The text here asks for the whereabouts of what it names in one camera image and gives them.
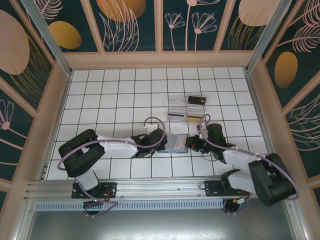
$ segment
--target grid line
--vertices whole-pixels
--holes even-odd
[[[235,143],[238,145],[237,141],[239,142],[239,145],[245,143],[246,146],[249,148],[249,140],[250,140],[250,144],[251,145],[257,145],[259,143],[261,143],[262,141],[262,133],[258,133],[258,125],[255,122],[255,126],[256,128],[254,128],[256,131],[250,131],[248,133],[245,132],[244,127],[247,125],[250,125],[248,122],[243,122],[244,119],[249,119],[250,115],[246,116],[244,115],[244,117],[238,117],[237,116],[237,120],[231,120],[232,118],[227,116],[226,120],[226,116],[223,113],[223,109],[225,110],[225,113],[228,114],[228,112],[226,111],[224,106],[229,106],[232,109],[232,106],[234,109],[236,109],[235,106],[237,106],[238,112],[240,113],[240,110],[243,111],[243,109],[241,108],[241,106],[253,106],[253,104],[249,104],[249,101],[241,101],[242,104],[239,104],[239,101],[237,100],[236,97],[236,93],[237,92],[249,92],[250,91],[247,89],[247,86],[245,86],[245,84],[247,84],[245,81],[240,80],[239,82],[237,82],[236,78],[231,78],[229,70],[227,71],[225,69],[225,74],[229,75],[229,78],[219,78],[219,82],[216,81],[217,76],[215,75],[215,71],[213,70],[213,68],[208,68],[208,69],[201,69],[201,68],[193,68],[193,69],[187,69],[187,68],[177,68],[177,70],[174,71],[175,74],[178,74],[178,72],[181,72],[178,77],[178,79],[168,79],[169,77],[169,69],[167,68],[162,68],[161,70],[156,70],[153,71],[152,68],[149,69],[149,75],[147,76],[147,72],[143,73],[143,72],[139,72],[139,77],[143,78],[145,80],[138,80],[137,78],[137,74],[138,74],[138,70],[135,69],[134,70],[134,74],[133,74],[133,70],[131,71],[123,71],[122,73],[122,78],[126,79],[126,80],[120,80],[121,79],[121,71],[119,71],[118,75],[116,76],[118,78],[118,80],[114,80],[114,81],[104,81],[104,79],[106,78],[106,74],[108,74],[107,71],[103,72],[103,79],[102,81],[90,81],[89,82],[89,74],[93,75],[95,74],[95,70],[90,70],[92,72],[90,72],[89,70],[86,71],[86,75],[85,72],[82,73],[72,73],[73,74],[73,79],[71,81],[71,84],[73,83],[73,86],[70,84],[68,86],[68,95],[72,96],[70,97],[70,101],[68,102],[68,104],[66,105],[67,101],[64,103],[63,105],[63,112],[61,115],[61,119],[59,122],[59,126],[58,126],[58,130],[57,130],[57,134],[55,135],[55,139],[54,139],[54,147],[53,147],[53,151],[51,153],[51,157],[50,157],[50,162],[48,163],[47,169],[46,169],[46,179],[48,178],[49,174],[50,174],[50,180],[54,179],[54,175],[57,174],[57,179],[66,179],[67,175],[65,176],[64,174],[61,174],[57,169],[54,169],[57,165],[57,161],[59,161],[59,153],[57,152],[58,147],[65,143],[64,140],[68,139],[68,136],[70,136],[70,139],[73,138],[74,136],[71,137],[71,134],[74,134],[74,130],[76,129],[76,132],[78,132],[80,129],[85,129],[84,125],[87,124],[95,124],[95,130],[99,130],[99,131],[110,131],[110,134],[105,134],[102,133],[100,135],[105,135],[105,137],[115,137],[115,134],[119,134],[119,136],[117,135],[117,137],[122,137],[120,136],[120,134],[124,134],[126,133],[126,131],[128,131],[128,134],[131,134],[131,136],[134,135],[134,133],[139,134],[140,130],[142,130],[141,126],[143,124],[143,118],[144,115],[147,117],[149,116],[156,116],[156,117],[160,117],[161,120],[163,120],[165,122],[165,125],[167,125],[167,132],[172,132],[172,133],[176,133],[175,131],[179,131],[179,133],[188,133],[188,135],[190,136],[191,132],[194,133],[196,132],[195,129],[195,124],[193,123],[189,123],[187,122],[186,127],[188,128],[187,130],[185,129],[184,126],[181,126],[181,129],[183,130],[179,130],[180,128],[180,124],[177,124],[176,122],[169,122],[167,120],[167,113],[166,111],[168,110],[168,105],[169,105],[169,96],[174,96],[174,95],[183,95],[185,98],[189,95],[193,95],[195,94],[195,96],[204,96],[205,94],[208,94],[210,96],[213,97],[214,101],[210,101],[209,104],[207,104],[207,107],[211,107],[211,109],[220,109],[221,111],[221,115],[219,117],[219,119],[221,118],[221,120],[213,120],[214,122],[216,121],[221,121],[224,124],[224,131],[227,133],[227,127],[228,127],[228,133],[231,134],[226,134],[226,138],[228,138],[229,141],[234,141]],[[203,85],[203,87],[205,89],[203,89],[203,87],[201,86],[202,80],[200,79],[200,75],[201,75],[201,79],[205,78],[206,76],[209,76],[207,84],[209,84],[208,86],[210,86],[210,84],[212,84],[212,87],[209,88],[205,88]],[[150,83],[149,87],[146,87],[145,84],[143,84],[141,81],[146,81],[145,83],[148,84]],[[163,84],[166,84],[166,89],[160,89],[160,91],[164,91],[164,92],[157,92],[158,89],[155,90],[154,84],[159,84],[159,82],[156,81],[163,81]],[[173,83],[170,81],[182,81],[182,84],[180,85],[180,91],[178,91],[178,89],[171,89],[169,84]],[[91,92],[93,94],[88,94],[86,91],[87,89],[90,89]],[[220,96],[219,93],[222,92],[230,92],[230,93],[223,93],[223,96]],[[232,100],[228,100],[227,96],[232,97],[232,94],[235,97],[236,101]],[[143,97],[146,94],[146,97],[150,96],[150,100],[144,101]],[[245,96],[246,99],[249,99],[249,94],[247,93],[239,93],[237,96]],[[129,103],[127,102],[129,99],[131,101],[133,97],[133,103]],[[108,99],[108,103],[106,102],[102,102],[102,99]],[[243,108],[249,108],[247,111],[249,112],[250,110],[253,111],[251,109],[251,107],[243,107]],[[72,111],[74,111],[75,113],[79,114],[79,118],[77,119],[77,116],[73,116],[72,117]],[[132,110],[132,119],[131,117],[128,117],[128,115],[126,115],[126,112],[130,112]],[[63,116],[68,112],[68,114],[71,116],[71,120],[69,120],[69,115],[66,115],[65,117],[66,120],[68,121],[64,121],[64,123],[62,123],[62,119]],[[237,134],[234,134],[232,131],[235,128],[235,126],[237,128],[241,127],[241,131],[238,131]],[[204,163],[204,161],[202,160],[202,156],[196,152],[193,152],[191,149],[189,149],[190,153],[188,154],[161,154],[161,153],[157,153],[154,156],[152,156],[151,158],[149,158],[150,163],[147,163],[147,165],[143,164],[141,165],[141,168],[143,169],[139,169],[139,171],[141,171],[141,178],[145,178],[146,173],[147,176],[150,176],[152,178],[155,177],[162,177],[163,176],[168,176],[168,177],[177,177],[178,175],[190,175],[190,176],[206,176],[206,174],[212,174],[211,173],[211,167],[209,167],[209,164]],[[213,160],[213,155],[210,153],[208,155],[205,155],[206,158],[210,157],[211,160]],[[117,174],[121,174],[120,177],[117,178],[123,178],[124,176],[127,178],[138,178],[139,175],[137,175],[137,173],[135,172],[135,168],[136,167],[136,162],[133,162],[132,159],[130,159],[128,161],[122,161],[121,164],[123,165],[119,165],[119,159],[123,159],[123,157],[102,157],[103,160],[107,160],[110,159],[109,162],[103,163],[102,165],[105,166],[105,164],[108,165],[109,170],[108,172],[103,173],[103,178],[110,178],[110,176],[112,176],[113,178],[115,178],[115,176],[117,176]],[[213,175],[220,175],[221,173],[223,173],[223,164],[214,164],[213,162],[211,162],[211,166],[212,166],[212,171],[213,171]],[[163,167],[163,171],[165,172],[159,172],[160,170],[158,169],[159,167]]]

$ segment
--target gold circle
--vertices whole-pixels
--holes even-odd
[[[78,30],[65,21],[55,21],[49,25],[59,46],[65,49],[76,49],[80,47],[82,39]]]
[[[274,79],[275,83],[282,89],[288,87],[297,74],[298,60],[296,56],[289,51],[283,52],[275,63]]]
[[[8,74],[21,74],[30,56],[28,35],[9,13],[0,10],[0,69]]]
[[[146,0],[96,0],[101,11],[109,19],[117,22],[129,22],[131,18],[126,13],[123,2],[128,11],[129,9],[133,11],[136,18],[139,18],[146,9]]]
[[[241,0],[239,18],[251,27],[264,26],[268,23],[279,0]]]

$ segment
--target metal frame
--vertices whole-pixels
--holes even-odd
[[[164,177],[137,179],[108,179],[101,182],[116,182],[115,201],[135,200],[194,200],[208,199],[205,190],[199,185],[208,180],[220,180],[213,177]],[[75,201],[71,198],[73,180],[47,180],[30,182],[24,197],[25,201]]]
[[[21,0],[26,12],[29,14],[30,18],[32,19],[34,25],[40,32],[41,36],[43,37],[44,41],[48,45],[49,49],[51,50],[52,54],[54,55],[57,62],[60,64],[64,73],[69,76],[71,69],[67,63],[67,60],[59,47],[56,39],[52,35],[45,19],[42,17],[35,1],[30,0]]]
[[[279,0],[275,10],[268,22],[265,26],[258,42],[255,45],[255,48],[251,54],[251,57],[246,64],[246,70],[250,74],[257,65],[258,61],[260,60],[262,54],[264,53],[265,49],[267,48],[270,40],[276,33],[278,26],[280,25],[284,14],[286,14],[287,10],[290,7],[292,0]]]
[[[245,72],[253,104],[258,115],[258,119],[262,128],[263,136],[267,145],[267,149],[273,152],[274,145],[270,140],[270,132],[266,125],[259,99],[256,96],[254,82],[251,75]],[[206,197],[205,190],[199,188],[199,185],[208,180],[219,180],[219,176],[208,177],[168,177],[168,178],[141,178],[141,179],[105,179],[101,182],[117,182],[117,195],[114,199],[118,202],[141,202],[141,201],[173,201],[189,200],[191,203],[201,200],[219,200],[221,197]],[[33,181],[28,184],[24,201],[26,206],[20,215],[20,222],[15,230],[15,240],[27,239],[29,227],[34,211],[36,211],[37,203],[59,201],[63,203],[83,203],[82,199],[75,200],[71,198],[73,180],[46,180]],[[285,203],[288,216],[290,218],[294,234],[297,240],[310,240],[310,234],[299,203],[296,201],[286,200]]]
[[[256,95],[256,86],[252,79],[252,76],[250,72],[248,73],[244,69],[245,78],[249,87],[249,91],[251,94],[251,98],[253,101],[253,105],[255,106],[256,114],[258,116],[258,120],[260,123],[260,126],[262,128],[262,135],[266,143],[267,150],[271,153],[275,152],[275,145],[270,139],[270,130],[267,125],[266,118],[261,111],[262,106],[259,101],[259,98]],[[307,223],[305,221],[305,217],[303,216],[303,213],[300,208],[300,204],[298,201],[292,201],[292,200],[285,200],[284,201],[289,218],[291,220],[292,228],[295,234],[295,237],[297,240],[311,240],[310,232],[307,226]]]
[[[69,91],[69,87],[70,87],[70,83],[71,83],[71,80],[72,80],[72,76],[73,76],[73,71],[71,72],[70,75],[68,75],[66,77],[66,81],[64,83],[64,91],[63,91],[63,94],[60,98],[60,101],[59,101],[59,105],[58,105],[58,112],[56,113],[55,117],[54,117],[54,124],[52,125],[51,127],[51,131],[50,131],[50,134],[49,134],[49,141],[45,147],[45,154],[43,155],[43,158],[42,158],[42,161],[41,161],[41,165],[39,167],[39,171],[36,175],[36,179],[37,180],[41,180],[42,179],[42,176],[44,174],[44,169],[45,169],[45,166],[46,164],[49,162],[50,160],[50,156],[51,156],[51,153],[52,153],[52,149],[54,148],[54,144],[55,144],[55,136],[57,135],[57,132],[58,132],[58,128],[59,128],[59,122],[60,122],[60,118],[62,116],[62,112],[63,112],[63,108],[64,108],[64,105],[65,105],[65,102],[66,102],[66,99],[67,99],[67,95],[68,95],[68,91]]]

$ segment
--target flower illustration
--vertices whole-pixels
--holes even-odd
[[[199,18],[199,12],[192,14],[192,24],[195,33],[194,50],[197,50],[197,38],[198,34],[205,34],[214,32],[217,30],[217,25],[214,25],[216,19],[214,13],[203,13]]]
[[[15,105],[11,101],[8,101],[8,103],[6,105],[6,103],[3,99],[0,100],[0,130],[9,130],[9,131],[13,132],[14,134],[17,134],[20,137],[23,137],[26,139],[27,138],[26,136],[24,136],[24,135],[22,135],[22,134],[20,134],[10,128],[10,122],[11,122],[12,116],[14,114],[14,108],[15,108]],[[8,144],[8,145],[10,145],[14,148],[20,149],[20,150],[23,149],[22,147],[17,146],[15,144],[8,142],[6,140],[3,140],[1,138],[0,138],[0,142],[3,142],[5,144]]]
[[[210,5],[210,4],[216,4],[220,2],[220,0],[186,0],[186,3],[190,7],[194,7],[197,5]]]
[[[165,15],[165,20],[170,28],[172,47],[173,47],[173,51],[175,51],[176,49],[174,44],[174,38],[172,35],[172,29],[183,27],[185,25],[185,22],[183,21],[183,17],[181,16],[181,13],[179,14],[173,13],[172,16],[170,13],[167,13]]]
[[[8,130],[10,128],[14,108],[15,105],[12,102],[8,101],[6,106],[5,101],[3,99],[0,100],[0,129]]]
[[[186,0],[186,3],[189,5],[188,12],[186,15],[186,27],[185,27],[185,50],[186,51],[188,51],[188,26],[189,26],[189,16],[190,16],[191,7],[194,7],[197,5],[217,4],[219,2],[220,0]]]

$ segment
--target leaf illustration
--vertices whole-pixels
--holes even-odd
[[[320,23],[320,0],[308,0],[302,19],[308,26],[318,25]]]
[[[300,27],[293,39],[287,42],[292,42],[292,47],[296,52],[311,53],[311,50],[320,43],[320,25]]]
[[[308,119],[308,116],[312,113],[316,113],[320,107],[320,94],[310,103],[292,109],[288,114],[287,121],[289,125],[296,124],[299,121],[305,121]]]
[[[123,36],[123,40],[125,45],[119,49],[119,51],[127,52],[131,49],[131,47],[134,47],[133,51],[136,51],[139,43],[139,26],[137,22],[137,18],[134,14],[134,12],[130,9],[125,7],[123,4],[125,16],[128,18],[129,21],[126,21],[124,24],[124,28],[126,29],[125,34]]]
[[[35,0],[35,4],[44,19],[54,19],[60,10],[63,8],[61,5],[62,0]]]
[[[111,29],[111,24],[109,18],[105,19],[104,16],[102,16],[99,13],[103,25],[104,25],[104,37],[103,37],[103,46],[106,48],[108,52],[112,52],[115,48],[115,36],[113,34],[113,31]]]
[[[103,45],[108,52],[135,51],[139,44],[139,26],[137,18],[131,9],[128,9],[122,1],[123,11],[115,0],[110,0],[109,4],[102,0],[103,10],[109,17],[100,17],[104,24]]]
[[[292,109],[287,121],[299,150],[320,148],[320,94],[310,103]]]

